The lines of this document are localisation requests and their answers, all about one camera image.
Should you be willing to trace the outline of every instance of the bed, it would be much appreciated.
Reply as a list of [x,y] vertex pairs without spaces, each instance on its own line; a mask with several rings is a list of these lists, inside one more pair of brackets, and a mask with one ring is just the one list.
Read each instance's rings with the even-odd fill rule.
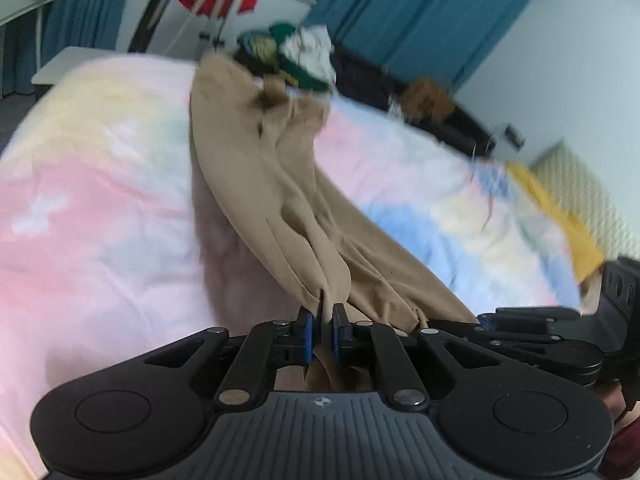
[[[195,65],[123,56],[81,66],[0,160],[0,478],[46,470],[37,400],[64,381],[208,326],[247,333],[294,298],[198,195]],[[316,164],[474,314],[580,296],[562,229],[498,163],[473,161],[346,98]]]

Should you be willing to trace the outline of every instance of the pink bedsheet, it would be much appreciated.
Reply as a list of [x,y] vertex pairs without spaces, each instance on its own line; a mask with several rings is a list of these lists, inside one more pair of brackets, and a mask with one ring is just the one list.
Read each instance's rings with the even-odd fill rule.
[[58,384],[297,313],[192,174],[193,74],[153,57],[85,65],[0,160],[0,478],[46,472],[28,421]]

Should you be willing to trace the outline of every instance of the blue fabric patch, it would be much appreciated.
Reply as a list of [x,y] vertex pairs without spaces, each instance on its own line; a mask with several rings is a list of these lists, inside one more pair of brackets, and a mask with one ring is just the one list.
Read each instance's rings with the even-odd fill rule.
[[511,179],[503,167],[486,164],[472,164],[471,171],[480,183],[484,194],[499,198],[507,202],[513,202]]
[[409,206],[359,205],[374,224],[420,260],[474,314],[493,312],[489,280],[480,261],[466,253],[453,238],[445,236],[433,219]]
[[580,306],[580,291],[575,286],[574,268],[565,258],[541,258],[542,270],[561,306]]

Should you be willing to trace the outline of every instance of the circular pad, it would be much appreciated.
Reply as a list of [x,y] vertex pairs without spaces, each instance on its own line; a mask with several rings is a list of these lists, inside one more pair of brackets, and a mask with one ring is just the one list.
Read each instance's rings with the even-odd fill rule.
[[76,418],[85,428],[98,433],[119,433],[142,424],[151,411],[149,401],[125,390],[99,392],[81,401]]
[[551,433],[565,423],[566,408],[547,394],[516,392],[495,401],[494,415],[510,430],[540,435]]
[[438,424],[468,460],[508,478],[562,478],[595,468],[612,434],[593,392],[521,364],[465,370]]
[[146,476],[188,453],[206,424],[172,368],[128,362],[49,392],[31,435],[49,469],[75,478]]

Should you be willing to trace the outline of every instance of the brown object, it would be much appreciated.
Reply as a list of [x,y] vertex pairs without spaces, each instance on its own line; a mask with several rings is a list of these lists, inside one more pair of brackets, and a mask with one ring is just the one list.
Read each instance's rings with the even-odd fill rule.
[[404,116],[414,122],[430,117],[444,121],[456,109],[447,91],[426,77],[411,83],[400,96],[399,103]]
[[[382,232],[316,167],[313,141],[328,107],[293,99],[278,78],[256,86],[244,68],[205,57],[191,94],[191,127],[202,174],[220,209],[277,282],[326,322],[334,303],[351,320],[410,332],[429,317],[474,316],[434,274]],[[344,386],[317,348],[324,374]]]

